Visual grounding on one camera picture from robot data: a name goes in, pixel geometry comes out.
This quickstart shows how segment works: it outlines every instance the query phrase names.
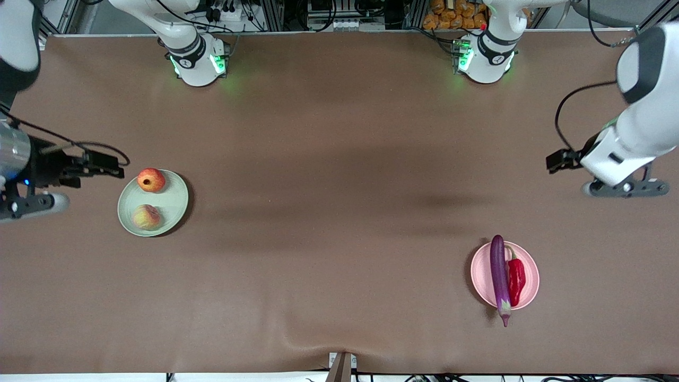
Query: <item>apple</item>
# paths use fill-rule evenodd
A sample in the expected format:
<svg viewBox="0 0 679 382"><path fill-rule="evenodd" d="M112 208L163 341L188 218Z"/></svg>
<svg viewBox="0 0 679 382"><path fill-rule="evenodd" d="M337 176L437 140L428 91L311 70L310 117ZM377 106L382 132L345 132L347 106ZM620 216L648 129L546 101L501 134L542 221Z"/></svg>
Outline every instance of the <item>apple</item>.
<svg viewBox="0 0 679 382"><path fill-rule="evenodd" d="M136 182L146 192L158 192L165 186L165 177L159 170L148 168L136 176Z"/></svg>
<svg viewBox="0 0 679 382"><path fill-rule="evenodd" d="M152 205L140 205L132 212L132 223L137 228L152 230L160 225L160 212Z"/></svg>

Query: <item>pepper stem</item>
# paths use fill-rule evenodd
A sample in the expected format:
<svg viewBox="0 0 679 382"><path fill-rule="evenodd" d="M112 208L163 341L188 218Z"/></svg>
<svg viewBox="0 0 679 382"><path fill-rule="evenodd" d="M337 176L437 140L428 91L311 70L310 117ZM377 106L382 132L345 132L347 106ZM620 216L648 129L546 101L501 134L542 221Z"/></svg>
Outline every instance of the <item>pepper stem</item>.
<svg viewBox="0 0 679 382"><path fill-rule="evenodd" d="M514 249L512 247L508 246L507 244L505 244L504 247L509 249L509 251L511 252L511 259L516 260L516 253L514 252Z"/></svg>

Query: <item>eggplant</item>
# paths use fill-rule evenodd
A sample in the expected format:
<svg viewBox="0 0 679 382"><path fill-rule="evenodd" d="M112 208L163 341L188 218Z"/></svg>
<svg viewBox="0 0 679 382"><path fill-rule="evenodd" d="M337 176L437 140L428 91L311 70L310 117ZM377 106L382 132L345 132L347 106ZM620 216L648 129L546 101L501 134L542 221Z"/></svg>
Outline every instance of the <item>eggplant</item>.
<svg viewBox="0 0 679 382"><path fill-rule="evenodd" d="M495 290L495 303L498 305L498 313L502 318L505 328L511 315L511 303L509 300L509 282L504 261L504 240L502 236L495 235L490 243L490 274L493 278Z"/></svg>

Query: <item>black strap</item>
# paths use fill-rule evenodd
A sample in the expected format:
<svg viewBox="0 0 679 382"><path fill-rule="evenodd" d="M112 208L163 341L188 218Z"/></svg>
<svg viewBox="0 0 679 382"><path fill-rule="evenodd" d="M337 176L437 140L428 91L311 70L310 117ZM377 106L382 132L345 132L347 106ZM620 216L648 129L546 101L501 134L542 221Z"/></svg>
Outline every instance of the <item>black strap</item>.
<svg viewBox="0 0 679 382"><path fill-rule="evenodd" d="M488 59L488 63L497 66L502 65L507 59L514 53L514 50L508 50L507 52L496 52L490 49L483 39L479 39L479 52Z"/></svg>
<svg viewBox="0 0 679 382"><path fill-rule="evenodd" d="M492 33L490 33L490 31L488 29L483 31L483 34L479 38L482 38L483 36L488 37L488 39L490 41L493 41L495 44L503 45L503 46L512 46L512 45L516 44L517 42L519 42L519 40L521 39L521 37L519 36L519 38L517 38L517 39L503 40L503 39L493 35Z"/></svg>
<svg viewBox="0 0 679 382"><path fill-rule="evenodd" d="M198 60L201 57L203 57L203 54L205 54L205 39L203 39L203 37L200 35L198 36L198 39L200 40L200 45L198 46L198 49L196 49L193 53L189 54L188 56L177 56L176 54L174 54L172 50L170 50L170 52L172 52L172 58L182 68L193 69L196 66L196 62L198 62Z"/></svg>
<svg viewBox="0 0 679 382"><path fill-rule="evenodd" d="M170 53L174 53L174 54L187 54L188 52L191 52L192 50L196 49L196 46L198 46L198 44L200 44L200 41L201 41L201 40L202 40L202 37L201 37L199 34L196 33L196 38L194 39L194 42L190 43L190 44L189 44L187 47L185 47L185 48L172 49L172 48L168 48L168 47L165 46L165 45L163 45L163 46L165 46L165 48L167 48L167 50L169 50Z"/></svg>
<svg viewBox="0 0 679 382"><path fill-rule="evenodd" d="M663 66L665 32L659 27L649 28L632 43L639 46L639 78L637 83L623 94L625 101L630 104L644 98L658 83Z"/></svg>

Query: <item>red chili pepper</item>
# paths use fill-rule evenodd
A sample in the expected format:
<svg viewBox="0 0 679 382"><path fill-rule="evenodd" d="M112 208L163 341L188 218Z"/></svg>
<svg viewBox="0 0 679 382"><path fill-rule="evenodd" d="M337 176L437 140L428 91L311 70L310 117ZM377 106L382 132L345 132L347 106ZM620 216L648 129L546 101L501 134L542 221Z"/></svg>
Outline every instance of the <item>red chili pepper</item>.
<svg viewBox="0 0 679 382"><path fill-rule="evenodd" d="M507 262L507 267L509 268L509 303L512 307L515 307L519 304L521 291L526 285L526 270L523 262L516 258L514 249L508 245L505 245L505 247L511 251L511 260Z"/></svg>

